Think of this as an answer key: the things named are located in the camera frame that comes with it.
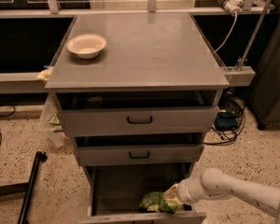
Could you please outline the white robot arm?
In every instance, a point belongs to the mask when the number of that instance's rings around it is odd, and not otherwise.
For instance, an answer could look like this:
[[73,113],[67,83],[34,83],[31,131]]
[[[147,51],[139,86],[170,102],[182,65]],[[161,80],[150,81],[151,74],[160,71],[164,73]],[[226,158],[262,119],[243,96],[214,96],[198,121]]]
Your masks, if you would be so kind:
[[201,200],[236,197],[275,218],[280,224],[280,188],[234,178],[217,168],[206,169],[199,177],[173,184],[163,194],[169,203],[193,204]]

